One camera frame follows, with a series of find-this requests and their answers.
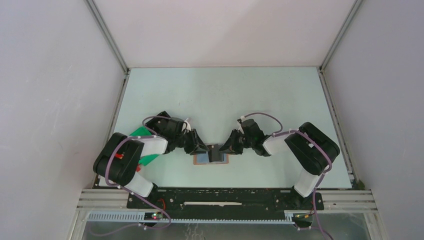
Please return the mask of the tan leather card holder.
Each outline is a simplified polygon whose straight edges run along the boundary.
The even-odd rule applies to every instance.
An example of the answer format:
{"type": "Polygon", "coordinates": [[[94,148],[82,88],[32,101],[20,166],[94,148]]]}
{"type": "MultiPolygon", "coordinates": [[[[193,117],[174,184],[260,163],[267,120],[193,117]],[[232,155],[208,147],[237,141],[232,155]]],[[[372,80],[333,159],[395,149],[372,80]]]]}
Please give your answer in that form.
{"type": "Polygon", "coordinates": [[[223,143],[208,144],[208,152],[193,157],[194,165],[224,165],[229,163],[229,155],[219,151],[223,143]]]}

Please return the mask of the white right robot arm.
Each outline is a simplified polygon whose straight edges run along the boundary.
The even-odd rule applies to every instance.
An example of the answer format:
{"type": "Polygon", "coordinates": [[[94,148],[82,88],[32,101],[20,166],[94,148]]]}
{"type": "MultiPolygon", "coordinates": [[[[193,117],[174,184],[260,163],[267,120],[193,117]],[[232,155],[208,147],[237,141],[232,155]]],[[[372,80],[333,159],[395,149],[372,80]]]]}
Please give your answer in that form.
{"type": "Polygon", "coordinates": [[[290,201],[295,208],[304,209],[341,153],[339,146],[315,125],[305,122],[298,129],[264,134],[253,119],[238,119],[238,128],[232,130],[219,152],[241,155],[244,149],[252,149],[259,156],[270,157],[284,147],[288,147],[302,166],[290,201]]]}

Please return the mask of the black credit card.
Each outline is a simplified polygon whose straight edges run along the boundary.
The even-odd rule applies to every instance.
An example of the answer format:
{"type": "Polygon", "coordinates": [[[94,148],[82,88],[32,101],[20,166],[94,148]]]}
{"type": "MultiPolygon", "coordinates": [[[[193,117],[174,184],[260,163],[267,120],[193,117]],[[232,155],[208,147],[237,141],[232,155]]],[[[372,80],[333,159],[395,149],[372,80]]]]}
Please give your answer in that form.
{"type": "Polygon", "coordinates": [[[210,144],[207,146],[209,148],[208,151],[208,161],[210,163],[221,163],[224,161],[223,154],[220,152],[221,145],[220,144],[210,144]]]}

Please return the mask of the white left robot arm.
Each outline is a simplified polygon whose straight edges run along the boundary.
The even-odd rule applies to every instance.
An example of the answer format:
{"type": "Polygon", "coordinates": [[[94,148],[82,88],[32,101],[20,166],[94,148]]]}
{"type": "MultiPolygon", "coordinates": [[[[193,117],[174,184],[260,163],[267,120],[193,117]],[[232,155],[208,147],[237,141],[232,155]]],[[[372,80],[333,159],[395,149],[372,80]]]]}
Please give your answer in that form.
{"type": "Polygon", "coordinates": [[[137,173],[140,160],[165,155],[176,148],[191,156],[206,154],[209,148],[188,120],[171,117],[164,111],[145,118],[142,126],[147,135],[113,133],[94,161],[93,171],[104,177],[107,186],[139,195],[138,201],[145,208],[153,208],[158,202],[154,192],[157,185],[137,173]]]}

